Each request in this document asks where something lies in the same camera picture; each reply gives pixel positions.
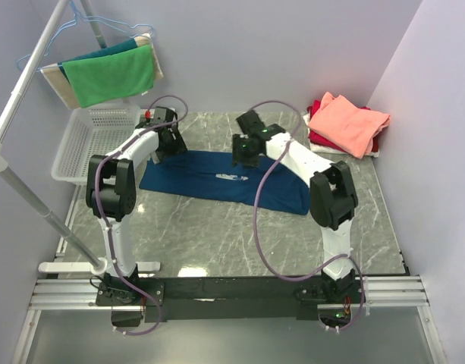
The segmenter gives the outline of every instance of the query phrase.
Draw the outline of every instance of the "beige towel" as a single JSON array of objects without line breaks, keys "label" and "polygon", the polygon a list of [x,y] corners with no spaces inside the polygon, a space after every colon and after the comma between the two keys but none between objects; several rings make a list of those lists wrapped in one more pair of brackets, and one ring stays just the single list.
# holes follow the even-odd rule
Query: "beige towel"
[{"label": "beige towel", "polygon": [[[156,57],[155,48],[151,41],[151,36],[149,34],[143,34],[142,36],[137,36],[134,38],[136,45],[138,47],[150,46],[153,56],[153,61],[155,62],[155,80],[160,80],[163,78],[163,72],[159,66],[158,57]],[[63,75],[58,67],[58,64],[50,64],[42,68],[42,74],[50,86],[53,88],[55,93],[60,97],[60,100],[67,106],[69,109],[79,108],[79,102],[75,97],[75,93],[72,90],[71,84],[68,82],[68,79]]]}]

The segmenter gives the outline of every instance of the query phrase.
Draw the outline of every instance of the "blue hanger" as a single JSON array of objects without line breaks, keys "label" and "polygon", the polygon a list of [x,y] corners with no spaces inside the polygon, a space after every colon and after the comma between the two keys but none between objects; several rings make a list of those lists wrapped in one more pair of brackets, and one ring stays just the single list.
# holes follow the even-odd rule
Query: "blue hanger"
[{"label": "blue hanger", "polygon": [[[74,1],[73,0],[70,0],[69,1],[69,6],[71,7],[72,11],[74,12],[74,19],[68,21],[67,23],[63,23],[60,28],[58,28],[57,32],[55,33],[55,35],[50,39],[50,42],[49,42],[49,45],[47,46],[47,49],[46,49],[46,52],[45,54],[43,55],[43,57],[45,57],[46,55],[49,54],[49,48],[50,46],[52,45],[53,41],[55,40],[55,38],[57,38],[58,34],[61,33],[62,30],[64,29],[67,29],[67,28],[70,28],[70,27],[75,27],[77,25],[77,23],[80,21],[82,21],[83,23],[92,23],[92,22],[96,22],[96,23],[101,23],[101,24],[104,24],[108,27],[111,27],[112,29],[115,29],[115,30],[118,30],[124,34],[126,34],[129,38],[134,38],[136,36],[139,36],[140,34],[134,34],[134,35],[130,35],[126,30],[122,30],[118,27],[115,27],[113,25],[111,25],[110,23],[114,23],[114,24],[119,24],[119,25],[122,25],[122,26],[125,26],[127,28],[129,28],[130,30],[133,30],[137,27],[148,27],[149,28],[149,34],[150,36],[152,36],[155,32],[154,28],[149,25],[149,24],[136,24],[134,26],[131,26],[129,25],[128,23],[125,23],[125,22],[122,22],[122,21],[118,21],[118,20],[112,20],[112,19],[108,19],[107,17],[98,17],[96,15],[93,15],[91,17],[86,17],[84,15],[82,15],[82,13],[77,9],[77,7],[75,6],[74,4]],[[20,58],[17,60],[17,68],[18,70],[22,71],[23,68],[20,66],[20,62],[23,61],[24,59],[26,58],[29,58],[31,55],[25,55],[24,57]]]}]

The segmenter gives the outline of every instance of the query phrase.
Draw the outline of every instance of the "floor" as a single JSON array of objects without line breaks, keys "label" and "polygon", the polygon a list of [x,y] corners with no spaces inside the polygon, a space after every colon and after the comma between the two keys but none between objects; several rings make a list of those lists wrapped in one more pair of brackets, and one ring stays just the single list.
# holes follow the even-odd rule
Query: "floor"
[{"label": "floor", "polygon": [[[238,133],[239,113],[193,113],[180,126],[188,149],[231,151],[231,138]],[[266,124],[293,130],[293,113],[262,113]],[[307,145],[307,128],[296,137]],[[352,224],[353,257],[364,273],[403,274],[402,255],[388,217],[371,158],[323,155],[349,164],[359,197]],[[145,164],[137,168],[140,182]],[[72,230],[88,247],[104,255],[102,233],[85,204],[81,188],[74,207]],[[234,202],[193,199],[137,189],[137,204],[131,216],[131,243],[137,261],[160,261],[161,276],[267,275],[253,241],[251,206]],[[300,216],[261,209],[259,238],[271,264],[281,273],[301,275],[322,262],[319,226],[310,215]],[[65,261],[82,261],[71,246]]]},{"label": "floor", "polygon": [[264,318],[166,322],[123,337],[109,315],[43,312],[27,362],[433,364],[416,308],[372,309],[339,336],[318,322]]}]

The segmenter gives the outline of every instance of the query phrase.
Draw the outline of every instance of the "pink towel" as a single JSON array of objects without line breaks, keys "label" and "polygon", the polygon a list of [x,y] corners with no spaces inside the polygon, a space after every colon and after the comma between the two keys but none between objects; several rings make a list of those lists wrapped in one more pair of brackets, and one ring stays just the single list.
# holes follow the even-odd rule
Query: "pink towel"
[{"label": "pink towel", "polygon": [[362,110],[342,95],[335,98],[326,93],[320,109],[309,122],[309,128],[354,157],[362,158],[371,153],[373,137],[390,123],[389,114]]}]

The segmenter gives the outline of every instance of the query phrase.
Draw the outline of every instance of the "white logo print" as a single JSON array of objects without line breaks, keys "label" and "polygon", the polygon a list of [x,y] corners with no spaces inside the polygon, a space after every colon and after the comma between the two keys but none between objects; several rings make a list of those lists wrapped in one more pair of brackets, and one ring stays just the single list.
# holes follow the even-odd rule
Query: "white logo print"
[{"label": "white logo print", "polygon": [[215,176],[217,178],[222,178],[224,180],[248,180],[249,179],[246,176],[237,176],[236,174],[217,173]]}]

